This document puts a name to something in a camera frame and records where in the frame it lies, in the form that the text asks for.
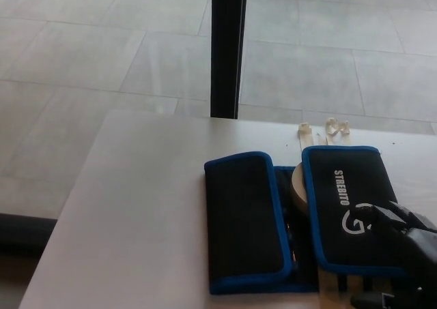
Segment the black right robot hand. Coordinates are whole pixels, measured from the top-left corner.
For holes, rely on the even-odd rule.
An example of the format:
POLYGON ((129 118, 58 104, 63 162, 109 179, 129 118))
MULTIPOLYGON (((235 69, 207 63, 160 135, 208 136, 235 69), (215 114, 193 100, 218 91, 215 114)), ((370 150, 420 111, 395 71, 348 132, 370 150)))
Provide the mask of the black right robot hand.
POLYGON ((400 267, 417 283, 413 291, 352 296, 352 307, 435 308, 436 225, 393 201, 387 209, 375 205, 354 208, 351 216, 371 225, 371 232, 388 244, 400 267))

